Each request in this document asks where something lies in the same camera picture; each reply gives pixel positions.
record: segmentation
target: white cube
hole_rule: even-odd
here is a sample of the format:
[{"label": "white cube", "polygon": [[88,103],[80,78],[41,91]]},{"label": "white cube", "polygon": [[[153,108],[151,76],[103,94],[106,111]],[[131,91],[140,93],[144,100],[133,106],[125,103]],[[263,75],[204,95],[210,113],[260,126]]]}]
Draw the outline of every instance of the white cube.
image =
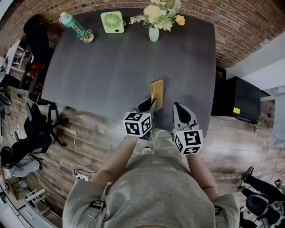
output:
[{"label": "white cube", "polygon": [[202,130],[177,131],[174,142],[181,154],[197,154],[203,146],[203,132]]},{"label": "white cube", "polygon": [[123,126],[127,135],[142,137],[151,130],[151,114],[127,112]]}]

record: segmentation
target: teal water bottle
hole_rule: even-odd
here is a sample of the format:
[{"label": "teal water bottle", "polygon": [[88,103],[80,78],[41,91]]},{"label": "teal water bottle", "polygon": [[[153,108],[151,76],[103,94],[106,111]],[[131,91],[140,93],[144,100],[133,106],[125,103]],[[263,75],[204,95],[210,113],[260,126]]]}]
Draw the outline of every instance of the teal water bottle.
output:
[{"label": "teal water bottle", "polygon": [[62,12],[59,21],[78,38],[84,35],[85,29],[69,13]]}]

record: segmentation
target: flower bouquet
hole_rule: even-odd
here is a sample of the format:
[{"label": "flower bouquet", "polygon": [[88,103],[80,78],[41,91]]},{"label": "flower bouquet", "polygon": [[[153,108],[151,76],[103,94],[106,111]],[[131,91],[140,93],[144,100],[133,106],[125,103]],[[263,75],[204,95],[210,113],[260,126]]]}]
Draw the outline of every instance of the flower bouquet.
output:
[{"label": "flower bouquet", "polygon": [[179,25],[185,25],[183,16],[176,15],[181,7],[180,0],[151,0],[152,5],[143,10],[143,15],[130,18],[130,24],[143,21],[143,25],[149,28],[149,37],[155,42],[159,37],[159,29],[171,30],[176,21]]}]

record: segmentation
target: green desk fan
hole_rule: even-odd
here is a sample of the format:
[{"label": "green desk fan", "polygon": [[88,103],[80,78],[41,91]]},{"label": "green desk fan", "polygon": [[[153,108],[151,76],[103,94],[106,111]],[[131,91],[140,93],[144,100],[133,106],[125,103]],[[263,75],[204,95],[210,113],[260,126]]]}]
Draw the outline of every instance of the green desk fan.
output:
[{"label": "green desk fan", "polygon": [[120,11],[103,12],[101,20],[106,33],[123,33],[125,31],[122,13]]}]

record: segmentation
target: wooden floor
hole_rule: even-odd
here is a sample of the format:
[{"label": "wooden floor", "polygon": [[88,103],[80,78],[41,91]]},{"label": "wooden floor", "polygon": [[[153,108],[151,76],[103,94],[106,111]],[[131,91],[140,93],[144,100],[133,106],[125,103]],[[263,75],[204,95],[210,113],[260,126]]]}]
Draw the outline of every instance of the wooden floor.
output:
[{"label": "wooden floor", "polygon": [[[13,126],[16,126],[17,119],[20,124],[20,138],[25,137],[23,125],[27,115],[24,104],[32,102],[22,90],[8,88],[8,93],[12,98],[12,105],[5,108],[3,131],[4,144],[11,146],[14,140],[10,132]],[[21,94],[23,99],[18,98],[17,94]],[[273,107],[271,102],[262,103],[261,118]],[[41,106],[40,109],[47,113],[47,106]],[[30,189],[46,190],[48,203],[59,214],[62,213],[65,200],[75,181],[74,169],[97,171],[125,137],[121,121],[66,108],[62,109],[61,116],[69,118],[69,124],[65,127],[76,132],[75,144],[70,130],[58,129],[58,134],[67,146],[62,148],[54,142],[46,154],[39,155],[44,159],[43,169],[27,177]],[[273,120],[274,112],[271,118],[266,118],[260,124],[260,128],[271,130]],[[269,137],[260,134],[257,137],[263,142],[256,141],[252,124],[211,117],[200,155],[214,175],[219,193],[230,187],[238,187],[240,182],[235,181],[236,176],[250,166],[255,167],[254,175],[260,179],[271,183],[278,178],[285,180],[285,149],[271,149]],[[151,146],[151,142],[139,140],[133,157],[140,154],[146,145]],[[228,192],[237,194],[235,189]],[[240,204],[244,205],[245,197],[239,193],[238,198]]]}]

